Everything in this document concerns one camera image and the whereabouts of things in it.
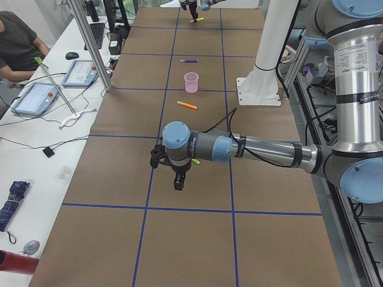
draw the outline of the red cylinder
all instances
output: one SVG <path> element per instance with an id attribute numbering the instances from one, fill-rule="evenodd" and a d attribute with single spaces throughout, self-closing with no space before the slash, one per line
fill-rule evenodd
<path id="1" fill-rule="evenodd" d="M 39 259 L 0 250 L 0 271 L 34 274 Z"/>

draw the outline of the yellow marker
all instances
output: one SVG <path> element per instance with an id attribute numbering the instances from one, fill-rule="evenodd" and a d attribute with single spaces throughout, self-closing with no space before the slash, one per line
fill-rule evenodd
<path id="1" fill-rule="evenodd" d="M 179 100 L 177 101 L 177 104 L 179 104 L 181 106 L 186 106 L 186 107 L 191 108 L 191 109 L 197 109 L 197 106 L 191 105 L 189 103 L 180 102 Z"/>
<path id="2" fill-rule="evenodd" d="M 203 20 L 203 17 L 191 20 L 190 23 L 197 23 Z"/>

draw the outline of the white table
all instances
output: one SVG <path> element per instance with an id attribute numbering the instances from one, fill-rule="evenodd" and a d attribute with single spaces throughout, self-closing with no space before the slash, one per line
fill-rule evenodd
<path id="1" fill-rule="evenodd" d="M 100 21 L 105 22 L 106 17 L 100 17 Z M 105 37 L 102 49 L 100 50 L 105 64 L 108 63 L 111 57 L 108 51 L 108 44 L 109 40 Z M 66 72 L 68 70 L 72 61 L 66 60 L 65 54 L 69 51 L 77 52 L 80 55 L 79 60 L 91 59 L 89 52 L 84 50 L 84 41 L 74 19 L 44 60 L 51 74 Z M 39 68 L 32 79 L 44 75 L 42 69 Z M 55 76 L 54 79 L 55 82 L 61 83 L 63 76 Z M 63 89 L 64 95 L 68 100 L 72 100 L 71 104 L 76 111 L 84 109 L 87 104 L 81 96 L 74 99 L 83 90 L 83 88 Z M 103 90 L 104 87 L 98 78 L 91 88 L 83 94 L 89 101 L 87 108 L 98 109 L 100 107 Z M 63 104 L 64 101 L 58 95 L 58 98 L 48 109 L 48 112 L 54 111 L 44 116 L 44 118 L 62 121 L 71 115 L 68 106 Z M 59 129 L 59 123 L 46 122 L 42 119 L 0 126 L 0 136 L 30 146 L 49 146 L 57 142 L 68 141 L 79 136 L 88 135 L 96 114 L 97 112 L 86 113 L 74 126 L 64 127 L 62 130 Z M 16 121 L 20 121 L 20 118 L 8 110 L 0 121 L 0 124 L 13 123 Z M 0 139 L 0 208 L 3 207 L 3 204 L 8 198 L 8 190 L 13 181 L 26 181 L 31 183 L 25 198 L 22 200 L 18 210 L 7 226 L 7 230 L 17 237 L 17 243 L 12 245 L 9 242 L 8 234 L 0 233 L 0 249 L 18 253 L 18 251 L 23 250 L 25 243 L 35 239 L 40 242 L 41 247 L 33 256 L 37 258 L 41 256 L 85 142 L 86 141 L 75 141 L 66 143 L 55 150 L 56 154 L 54 156 L 48 158 L 42 152 L 42 148 L 30 149 Z M 71 173 L 69 173 L 65 179 L 59 179 L 57 173 L 63 168 L 69 169 Z M 31 275 L 0 271 L 1 286 L 28 286 L 31 278 Z"/>

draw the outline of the person's arm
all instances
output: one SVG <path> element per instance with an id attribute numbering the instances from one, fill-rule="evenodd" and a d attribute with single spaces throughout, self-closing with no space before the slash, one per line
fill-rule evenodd
<path id="1" fill-rule="evenodd" d="M 32 41 L 32 45 L 35 46 L 44 56 L 48 55 L 50 51 L 47 45 L 39 37 Z"/>
<path id="2" fill-rule="evenodd" d="M 0 68 L 0 77 L 14 83 L 29 80 L 34 73 L 35 71 L 13 71 L 9 66 Z"/>

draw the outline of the green tip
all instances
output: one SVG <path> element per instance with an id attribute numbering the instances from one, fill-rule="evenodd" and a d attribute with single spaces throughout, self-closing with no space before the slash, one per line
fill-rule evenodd
<path id="1" fill-rule="evenodd" d="M 43 64 L 42 60 L 40 57 L 34 57 L 35 61 L 37 62 L 37 64 L 41 65 L 41 66 L 44 66 L 48 69 L 48 66 L 46 64 Z"/>

